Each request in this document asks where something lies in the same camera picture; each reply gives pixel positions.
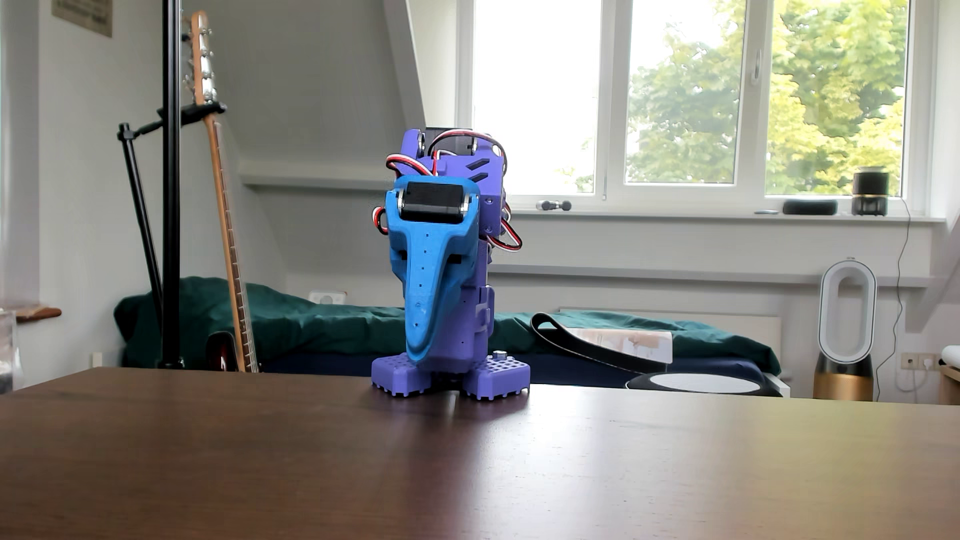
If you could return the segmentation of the blue gripper with motor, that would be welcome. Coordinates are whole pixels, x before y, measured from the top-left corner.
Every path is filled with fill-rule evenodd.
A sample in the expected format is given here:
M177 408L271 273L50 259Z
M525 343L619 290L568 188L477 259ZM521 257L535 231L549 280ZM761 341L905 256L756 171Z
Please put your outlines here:
M406 354L423 362L479 242L479 186L461 177L402 175L387 191L390 268L404 296ZM443 255L440 250L450 252Z

